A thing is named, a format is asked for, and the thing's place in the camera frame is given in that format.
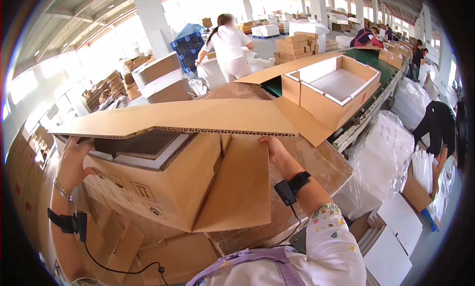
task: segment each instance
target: person's left hand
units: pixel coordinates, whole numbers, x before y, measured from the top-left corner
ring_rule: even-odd
[[[56,173],[56,181],[68,194],[78,186],[86,176],[95,175],[93,168],[83,168],[83,161],[89,151],[95,150],[93,141],[88,139],[81,142],[80,137],[70,136],[66,142],[63,153],[59,160],[59,167]]]

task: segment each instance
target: woman in white uniform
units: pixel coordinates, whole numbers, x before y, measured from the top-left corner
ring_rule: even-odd
[[[92,141],[76,145],[78,141],[79,137],[68,139],[59,162],[57,186],[53,188],[50,203],[56,215],[71,215],[69,195],[86,176],[95,173],[90,167],[83,169],[86,154],[94,149]],[[258,142],[268,144],[269,162],[284,180],[306,174],[277,138],[264,136]],[[244,249],[218,259],[187,286],[364,286],[366,270],[354,236],[331,196],[308,176],[306,174],[308,180],[300,181],[300,188],[294,190],[297,203],[310,219],[306,227],[306,255],[290,246]],[[105,285],[90,277],[79,250],[83,244],[78,244],[74,235],[63,233],[62,228],[50,222],[50,236],[59,266],[72,286]],[[159,272],[164,273],[165,269],[159,268]]]
[[[217,17],[217,28],[213,29],[206,44],[198,53],[195,65],[198,66],[206,54],[214,48],[216,59],[226,82],[251,74],[251,69],[244,58],[242,45],[252,50],[251,39],[234,25],[234,16],[221,14]]]

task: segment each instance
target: blue pallet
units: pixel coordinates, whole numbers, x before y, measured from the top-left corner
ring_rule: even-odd
[[[170,43],[171,47],[178,54],[181,67],[186,72],[195,71],[195,60],[198,59],[198,52],[204,46],[200,32],[195,32],[189,36],[180,38]]]
[[[253,36],[251,35],[253,38],[255,39],[262,39],[262,40],[265,40],[265,39],[269,39],[269,38],[274,38],[274,37],[278,37],[280,36],[280,34],[276,34],[276,35],[273,35],[273,36],[268,36],[268,37],[262,37],[262,36]]]

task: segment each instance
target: pallet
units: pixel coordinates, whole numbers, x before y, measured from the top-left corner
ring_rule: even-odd
[[[278,37],[278,36],[280,36],[280,34],[276,34],[276,35],[268,36],[268,37],[254,36],[254,35],[251,35],[251,36],[252,36],[254,39],[262,39],[262,40],[265,40],[265,39],[269,39],[269,38]]]

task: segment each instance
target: silver bracelet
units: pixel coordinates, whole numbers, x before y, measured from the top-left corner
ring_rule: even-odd
[[[64,189],[59,185],[58,181],[56,180],[56,177],[53,179],[53,186],[59,191],[62,197],[67,199],[69,202],[73,201],[73,198],[64,191]]]

